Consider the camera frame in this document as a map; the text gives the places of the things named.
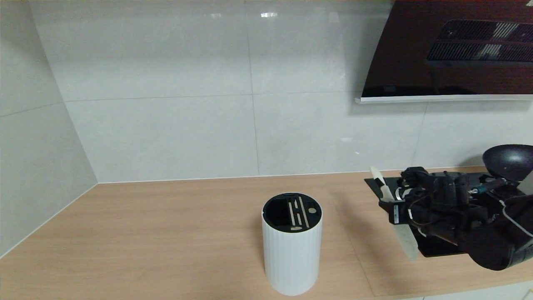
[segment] cable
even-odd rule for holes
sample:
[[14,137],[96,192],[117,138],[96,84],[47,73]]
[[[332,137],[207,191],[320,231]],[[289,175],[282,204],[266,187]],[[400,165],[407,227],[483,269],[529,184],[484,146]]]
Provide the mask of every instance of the cable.
[[503,215],[509,220],[511,221],[511,223],[513,223],[516,227],[518,227],[521,231],[524,231],[525,234],[527,234],[528,236],[532,237],[533,238],[533,233],[527,231],[524,227],[520,226],[520,224],[518,224],[515,220],[513,220],[506,212],[505,212],[505,208],[507,207],[505,205],[505,202],[503,202],[503,200],[500,200],[499,201],[502,206],[503,206],[503,209],[502,209],[502,213]]
[[418,223],[417,221],[413,220],[413,213],[411,212],[411,207],[413,207],[413,204],[415,204],[416,202],[422,200],[423,198],[424,198],[424,197],[419,196],[418,199],[416,199],[415,201],[411,202],[411,204],[410,204],[409,207],[407,208],[407,212],[409,213],[409,218],[411,219],[411,221],[413,221],[413,223],[415,223],[415,224],[418,225],[418,226],[430,225],[430,224],[436,222],[436,221],[429,221],[429,222],[427,222],[427,223]]

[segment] wall tile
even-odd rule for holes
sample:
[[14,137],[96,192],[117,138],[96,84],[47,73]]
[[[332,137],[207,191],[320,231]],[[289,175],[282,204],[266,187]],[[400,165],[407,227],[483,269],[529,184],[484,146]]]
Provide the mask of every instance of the wall tile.
[[100,183],[258,174],[252,96],[67,107]]
[[96,178],[63,103],[0,117],[0,148],[4,254]]
[[251,94],[244,2],[32,2],[65,101]]
[[2,2],[0,116],[62,102],[26,1]]
[[247,2],[254,94],[362,91],[391,7],[372,0]]
[[483,165],[481,155],[500,144],[533,144],[530,101],[429,103],[414,165]]
[[357,105],[350,93],[254,96],[261,175],[411,165],[425,103]]

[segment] range hood vent grille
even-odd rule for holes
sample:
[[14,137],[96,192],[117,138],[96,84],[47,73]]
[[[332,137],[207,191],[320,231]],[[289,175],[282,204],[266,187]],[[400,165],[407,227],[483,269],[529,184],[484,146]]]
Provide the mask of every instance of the range hood vent grille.
[[533,62],[533,25],[451,20],[443,26],[427,60]]

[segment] wooden countertop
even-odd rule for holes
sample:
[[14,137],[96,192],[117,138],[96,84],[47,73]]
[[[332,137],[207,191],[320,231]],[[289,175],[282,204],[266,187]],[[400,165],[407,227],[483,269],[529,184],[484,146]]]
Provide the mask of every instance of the wooden countertop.
[[318,281],[293,299],[407,298],[533,279],[533,260],[500,272],[468,255],[409,262],[363,181],[368,177],[101,184],[0,260],[0,296],[288,299],[264,275],[260,219],[265,201],[283,192],[310,195],[324,211]]

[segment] range hood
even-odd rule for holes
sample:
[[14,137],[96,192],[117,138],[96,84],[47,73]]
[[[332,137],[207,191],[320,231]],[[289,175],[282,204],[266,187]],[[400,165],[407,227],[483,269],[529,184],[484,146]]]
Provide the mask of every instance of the range hood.
[[532,5],[397,0],[356,102],[533,100]]

